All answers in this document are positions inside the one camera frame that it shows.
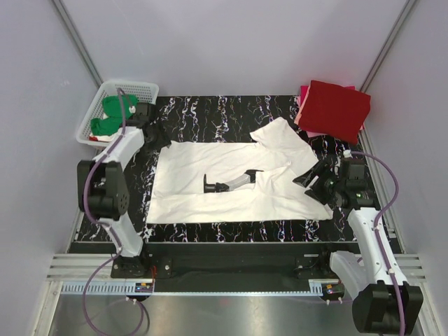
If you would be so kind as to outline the white t shirt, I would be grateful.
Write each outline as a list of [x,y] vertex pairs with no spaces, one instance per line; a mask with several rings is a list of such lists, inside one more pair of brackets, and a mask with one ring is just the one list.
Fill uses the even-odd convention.
[[174,142],[160,152],[146,222],[217,223],[332,218],[294,179],[317,158],[278,117],[251,143]]

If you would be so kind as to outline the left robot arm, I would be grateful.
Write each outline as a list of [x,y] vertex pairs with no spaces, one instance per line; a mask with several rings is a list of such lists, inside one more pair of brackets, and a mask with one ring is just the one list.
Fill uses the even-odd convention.
[[132,111],[100,154],[78,163],[78,206],[92,223],[105,229],[117,255],[128,258],[127,269],[144,277],[151,260],[142,254],[143,240],[128,214],[130,193],[124,172],[139,151],[158,151],[171,141],[154,104],[138,103]]

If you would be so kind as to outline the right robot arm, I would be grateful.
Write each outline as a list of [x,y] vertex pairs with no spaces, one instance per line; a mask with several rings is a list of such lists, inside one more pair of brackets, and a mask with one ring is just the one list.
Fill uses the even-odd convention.
[[382,223],[383,212],[365,178],[365,164],[343,158],[334,171],[329,161],[317,162],[294,179],[307,196],[348,212],[347,220],[361,257],[335,251],[318,259],[319,272],[338,276],[352,299],[352,316],[360,333],[410,335],[424,302],[420,287],[413,286],[400,269]]

